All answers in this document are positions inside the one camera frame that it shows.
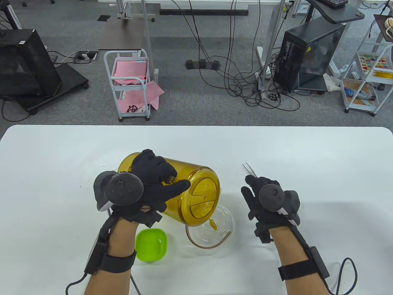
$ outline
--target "white cart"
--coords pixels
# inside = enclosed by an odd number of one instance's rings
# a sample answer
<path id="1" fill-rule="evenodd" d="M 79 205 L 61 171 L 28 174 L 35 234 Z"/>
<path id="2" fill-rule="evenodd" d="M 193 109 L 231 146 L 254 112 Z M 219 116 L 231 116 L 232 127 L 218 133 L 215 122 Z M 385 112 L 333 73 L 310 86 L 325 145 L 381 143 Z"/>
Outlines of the white cart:
<path id="1" fill-rule="evenodd" d="M 117 57 L 114 60 L 114 64 L 112 67 L 112 71 L 109 69 L 108 56 L 116 54 Z M 147 62 L 146 68 L 146 78 L 141 79 L 140 77 L 125 77 L 125 76 L 114 76 L 116 73 L 116 69 L 118 66 L 118 62 L 120 61 L 135 61 L 135 62 Z M 146 89 L 147 83 L 150 82 L 150 73 L 149 73 L 149 59 L 147 57 L 146 51 L 144 49 L 141 50 L 111 50 L 107 51 L 104 55 L 104 63 L 105 68 L 107 69 L 108 79 L 110 88 L 113 93 L 113 98 L 115 100 L 116 109 L 119 114 L 119 122 L 123 121 L 123 117 L 141 117 L 144 116 L 146 121 L 150 120 L 150 105 L 147 103 Z M 123 85 L 123 83 L 119 83 L 119 81 L 133 80 L 134 83 Z M 121 110 L 119 106 L 119 100 L 125 97 L 126 92 L 128 91 L 143 91 L 143 98 L 145 101 L 145 111 L 143 112 L 134 112 L 136 109 L 132 110 Z"/>
<path id="2" fill-rule="evenodd" d="M 385 41 L 389 43 L 367 42 L 368 35 L 371 30 L 371 26 L 366 31 L 363 41 L 360 43 L 348 70 L 345 72 L 343 79 L 340 82 L 342 96 L 345 105 L 345 112 L 348 113 L 349 109 L 358 109 L 368 111 L 371 116 L 375 116 L 387 98 L 393 91 L 393 64 L 391 61 L 391 48 L 393 46 L 393 40 L 386 35 L 384 29 L 384 21 L 387 17 L 385 15 L 374 15 L 376 23 L 378 24 L 381 33 L 384 36 Z M 365 52 L 361 51 L 360 48 L 363 45 L 374 45 L 377 48 L 377 52 Z M 351 69 L 356 66 L 357 73 L 360 79 L 347 79 L 347 74 Z M 386 86 L 390 86 L 390 89 L 384 93 L 380 98 L 372 87 L 371 83 L 382 83 Z M 351 88 L 354 90 L 352 97 L 347 97 L 344 91 L 344 87 Z M 360 91 L 364 91 L 373 96 L 372 99 L 364 100 L 356 98 Z"/>

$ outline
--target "hand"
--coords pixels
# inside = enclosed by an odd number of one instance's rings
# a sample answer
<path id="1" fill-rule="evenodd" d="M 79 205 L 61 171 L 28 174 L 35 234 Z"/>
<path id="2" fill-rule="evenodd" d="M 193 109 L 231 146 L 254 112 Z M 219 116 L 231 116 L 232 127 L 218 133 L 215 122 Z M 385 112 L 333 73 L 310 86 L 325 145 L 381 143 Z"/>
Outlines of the hand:
<path id="1" fill-rule="evenodd" d="M 160 221 L 161 216 L 156 211 L 164 212 L 167 208 L 166 201 L 182 194 L 191 185 L 186 179 L 171 185 L 163 185 L 164 180 L 176 177 L 177 172 L 163 157 L 156 157 L 150 149 L 145 149 L 135 157 L 130 173 L 141 180 L 143 184 L 142 196 L 131 205 L 113 205 L 113 213 L 128 221 L 144 223 L 148 227 L 151 227 L 154 222 Z M 146 209 L 146 206 L 150 207 L 147 212 L 143 210 Z"/>
<path id="2" fill-rule="evenodd" d="M 290 226 L 291 224 L 282 214 L 265 209 L 259 201 L 259 192 L 265 185 L 275 184 L 280 186 L 280 184 L 278 181 L 273 181 L 269 178 L 257 178 L 252 175 L 246 176 L 246 183 L 251 187 L 256 196 L 253 195 L 248 187 L 244 186 L 241 188 L 242 195 L 250 209 L 248 219 L 252 220 L 255 217 L 258 220 L 256 223 L 257 229 L 255 230 L 255 235 L 261 239 L 262 243 L 270 243 L 272 239 L 269 229 Z"/>
<path id="3" fill-rule="evenodd" d="M 143 184 L 143 194 L 139 200 L 142 205 L 152 206 L 156 202 L 164 203 L 182 194 L 191 185 L 186 179 L 171 185 L 163 185 L 164 180 L 170 177 L 175 178 L 177 171 L 163 157 L 156 157 L 150 149 L 145 149 L 136 156 L 131 167 L 131 173 L 137 176 Z"/>

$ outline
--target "wheel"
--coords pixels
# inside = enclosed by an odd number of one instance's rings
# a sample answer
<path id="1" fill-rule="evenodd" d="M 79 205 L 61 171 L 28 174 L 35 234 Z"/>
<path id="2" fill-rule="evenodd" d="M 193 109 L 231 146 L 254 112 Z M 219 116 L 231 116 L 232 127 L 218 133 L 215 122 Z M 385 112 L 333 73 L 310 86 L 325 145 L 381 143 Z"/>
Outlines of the wheel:
<path id="1" fill-rule="evenodd" d="M 32 110 L 29 111 L 29 114 L 32 115 L 32 116 L 36 115 L 37 113 L 38 113 L 37 109 L 32 109 Z"/>
<path id="2" fill-rule="evenodd" d="M 384 91 L 385 90 L 385 84 L 379 83 L 378 86 L 376 87 L 377 90 L 379 91 Z"/>

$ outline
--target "yellow plastic jug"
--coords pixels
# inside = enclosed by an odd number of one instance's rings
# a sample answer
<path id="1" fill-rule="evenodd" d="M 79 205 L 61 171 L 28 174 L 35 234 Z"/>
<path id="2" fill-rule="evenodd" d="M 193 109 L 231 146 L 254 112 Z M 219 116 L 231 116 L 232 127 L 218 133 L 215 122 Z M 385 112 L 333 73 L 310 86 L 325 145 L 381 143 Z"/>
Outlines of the yellow plastic jug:
<path id="1" fill-rule="evenodd" d="M 132 161 L 140 153 L 133 153 L 125 158 L 118 172 L 130 172 Z M 220 197 L 220 182 L 217 174 L 210 168 L 177 160 L 165 160 L 177 171 L 177 179 L 187 179 L 191 187 L 181 195 L 166 202 L 164 214 L 184 223 L 186 226 L 196 227 L 205 223 L 212 215 Z"/>

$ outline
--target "black computer case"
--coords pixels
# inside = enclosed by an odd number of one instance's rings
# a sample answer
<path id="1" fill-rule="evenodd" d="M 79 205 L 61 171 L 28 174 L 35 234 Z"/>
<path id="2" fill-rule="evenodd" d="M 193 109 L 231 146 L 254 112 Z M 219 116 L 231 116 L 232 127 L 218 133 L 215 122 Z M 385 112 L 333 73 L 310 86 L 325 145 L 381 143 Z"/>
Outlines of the black computer case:
<path id="1" fill-rule="evenodd" d="M 61 85 L 36 30 L 0 30 L 0 97 L 53 97 Z"/>
<path id="2" fill-rule="evenodd" d="M 344 24 L 331 24 L 319 17 L 286 31 L 273 80 L 292 92 L 323 75 L 344 28 Z"/>

